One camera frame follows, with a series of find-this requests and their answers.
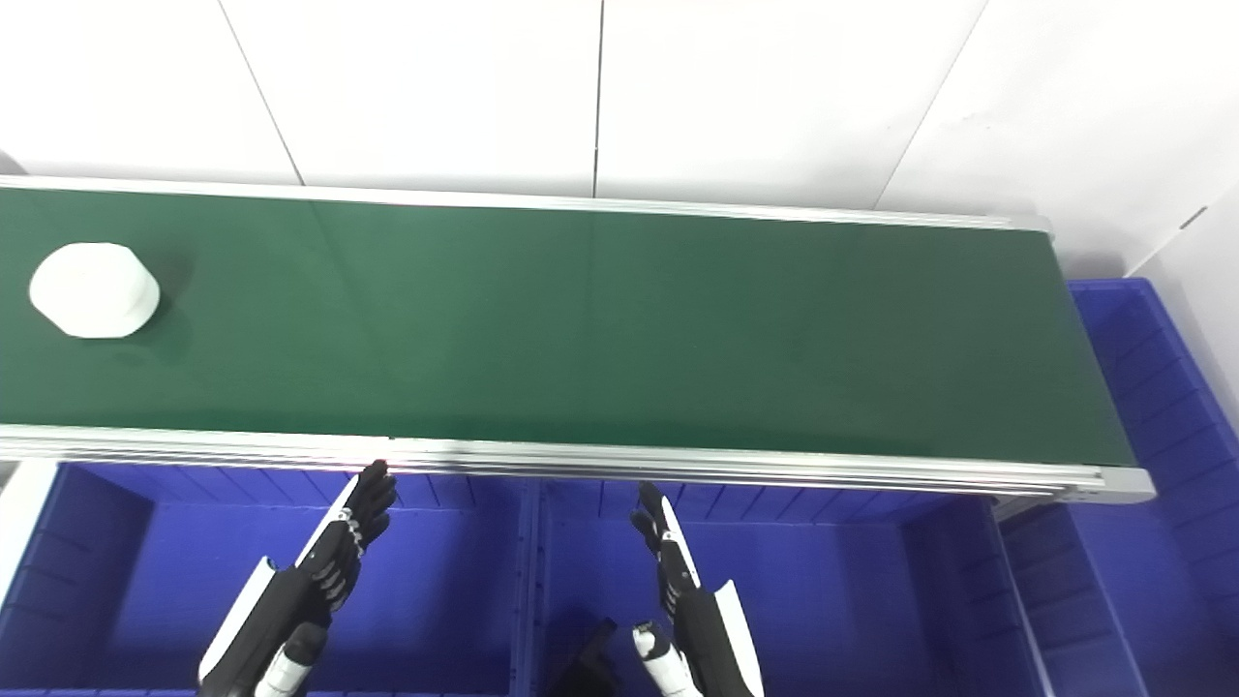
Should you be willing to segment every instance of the robotic arm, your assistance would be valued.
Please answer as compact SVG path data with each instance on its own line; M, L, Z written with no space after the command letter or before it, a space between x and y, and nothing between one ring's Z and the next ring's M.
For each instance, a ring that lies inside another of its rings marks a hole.
M375 461L344 485L292 567L263 557L202 657L198 697L296 695L394 501L395 479Z
M658 588L674 639L658 624L633 628L633 644L664 697L764 697L761 666L736 586L701 588L684 532L670 501L641 483L641 510L632 525L658 560Z

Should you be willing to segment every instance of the blue storage crate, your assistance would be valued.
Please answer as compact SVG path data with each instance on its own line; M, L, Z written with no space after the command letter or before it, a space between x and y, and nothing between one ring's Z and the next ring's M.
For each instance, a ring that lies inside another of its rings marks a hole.
M1059 697L1239 695L1239 446L1152 286L1073 281L1101 371L1157 487L1002 525Z
M662 614L634 483L398 478L311 680L351 695L539 695L605 617ZM286 565L341 473L62 467L0 610L0 696L183 697L263 555ZM704 579L733 578L771 697L1032 697L980 498L664 485ZM627 630L622 695L654 697Z

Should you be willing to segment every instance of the white object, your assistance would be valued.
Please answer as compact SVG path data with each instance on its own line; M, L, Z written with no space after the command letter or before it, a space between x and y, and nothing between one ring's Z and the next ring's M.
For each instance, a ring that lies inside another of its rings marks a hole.
M292 697L310 675L311 667L313 666L302 666L290 659L281 644L271 665L266 666L266 672L254 687L254 697Z
M159 284L128 246L78 241L43 259L30 301L69 336L116 338L155 313Z
M693 683L693 672L684 655L675 646L668 646L662 656L653 656L657 639L647 625L632 628L632 643L641 656L641 665L646 667L649 678L654 681L659 695L663 697L701 697L701 692Z

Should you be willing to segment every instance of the black object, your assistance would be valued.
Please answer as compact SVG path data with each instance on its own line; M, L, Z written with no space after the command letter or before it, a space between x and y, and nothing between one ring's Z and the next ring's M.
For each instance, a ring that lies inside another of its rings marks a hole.
M395 479L385 462L375 461L357 477L341 509L328 510L327 516L338 519L318 532L305 558L275 573L237 634L223 638L228 647L203 676L198 697L254 697L285 643L286 656L312 665L326 645L332 613L357 583L362 553L390 525L387 509L393 503Z
M546 697L613 697L620 681L607 661L606 649L615 633L615 620L602 620Z
M741 657L737 656L740 646L733 645L733 640L742 640L751 649L747 626L742 636L729 633L719 595L701 588L679 522L674 513L668 513L667 498L658 487L642 482L638 494L641 509L632 511L629 520L658 561L659 602L672 620L675 646L683 654L693 682L705 697L753 697L755 691L761 690L760 677L758 685L746 683ZM652 626L657 625L638 625L647 630ZM654 650L642 656L647 669L650 665L648 661L670 651L669 645L660 646L664 643L665 635L657 631ZM748 651L746 655L756 661ZM665 690L665 686L659 685L659 688Z

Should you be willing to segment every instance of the wall seam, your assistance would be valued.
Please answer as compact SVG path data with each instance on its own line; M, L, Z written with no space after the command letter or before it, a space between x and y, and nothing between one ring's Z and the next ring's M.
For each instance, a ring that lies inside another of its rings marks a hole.
M598 139L602 135L602 43L607 22L607 0L598 0L598 72L593 87L593 177L590 196L598 197Z
M903 150L900 152L900 158L895 161L895 166L891 167L891 173L886 177L886 183L882 184L882 189L877 192L877 198L873 198L873 204L870 206L871 209L877 209L882 203L882 197L886 196L886 189L891 187L891 182L895 181L895 175L900 171L900 166L903 165L903 158L908 155L908 150L912 149L912 144L916 141L917 136L921 135L921 128L924 125L926 119L929 118L929 111L933 110L933 105L938 103L938 97L942 94L942 88L947 85L947 80L950 79L950 73L955 71L955 64L959 63L959 57L964 54L968 48L969 42L973 41L973 35L976 32L976 27L981 24L981 17L985 16L985 10L989 10L990 1L985 0L985 5L981 5L980 11L976 12L976 19L973 20L973 26L968 28L968 33L964 35L964 40L959 43L959 51L955 52L955 57L950 59L950 64L947 66L947 71L942 74L942 80L938 83L938 88L934 89L933 98L926 104L926 110L921 114L921 119L917 120L917 128L912 129L912 135L908 136L908 141L903 144Z
M263 108L266 109L266 118L271 120L271 128L275 129L275 136L280 139L280 146L284 147L284 155L289 158L289 166L292 167L292 175L297 177L297 183L305 186L306 180L301 176L301 170L297 167L296 160L292 158L292 150L289 149L289 142L284 139L284 131L280 130L280 124L275 120L275 111L271 110L271 104L266 100L263 85L258 83L258 74L254 72L254 66L249 63L249 56L245 54L245 47L240 43L240 36L237 35L237 27L233 26L232 17L228 16L228 10L224 7L223 0L216 0L216 5L219 6L219 14L224 16L224 24L228 25L228 32L232 33L233 42L237 45L237 51L240 53L242 62L245 63L245 69L249 72L249 79L254 83L258 98L263 102Z
M1171 243L1173 243L1176 239L1178 239L1183 234L1184 230L1187 230L1187 228L1186 227L1181 227L1181 228L1176 229L1175 232L1167 234L1161 241L1158 241L1154 246L1152 251L1145 254L1144 258L1141 258L1139 261L1136 261L1135 264L1132 264L1126 271L1124 271L1123 277L1131 277L1134 275L1139 275L1140 274L1140 269L1145 267L1145 264L1147 264L1149 261L1152 261L1154 258L1157 256L1157 254L1161 254L1162 249L1170 246Z

